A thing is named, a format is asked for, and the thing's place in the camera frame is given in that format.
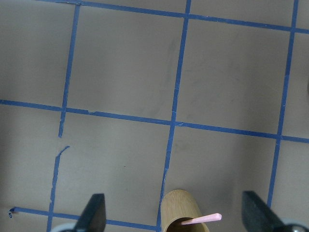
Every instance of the cardboard tube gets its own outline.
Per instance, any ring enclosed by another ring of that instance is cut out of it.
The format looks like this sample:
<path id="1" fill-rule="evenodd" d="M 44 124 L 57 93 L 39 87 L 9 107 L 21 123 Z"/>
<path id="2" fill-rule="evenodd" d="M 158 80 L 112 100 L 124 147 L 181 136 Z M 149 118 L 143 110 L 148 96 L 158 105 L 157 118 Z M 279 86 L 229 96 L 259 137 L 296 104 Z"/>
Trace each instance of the cardboard tube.
<path id="1" fill-rule="evenodd" d="M 162 232 L 209 232 L 205 223 L 181 225 L 182 221 L 201 217 L 193 196 L 185 190 L 169 192 L 161 203 Z"/>

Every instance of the pink stick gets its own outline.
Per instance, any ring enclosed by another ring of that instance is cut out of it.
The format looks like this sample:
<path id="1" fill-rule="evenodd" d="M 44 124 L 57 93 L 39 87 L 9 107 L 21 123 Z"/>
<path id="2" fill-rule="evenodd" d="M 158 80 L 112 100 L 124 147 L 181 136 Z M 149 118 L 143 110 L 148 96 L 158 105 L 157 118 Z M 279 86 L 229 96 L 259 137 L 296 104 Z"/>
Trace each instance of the pink stick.
<path id="1" fill-rule="evenodd" d="M 195 224 L 195 223 L 202 223 L 202 222 L 209 222 L 209 221 L 219 221 L 221 220 L 222 215 L 221 214 L 210 214 L 207 216 L 203 217 L 197 217 L 191 220 L 183 221 L 181 222 L 182 225 L 190 225 L 190 224 Z"/>

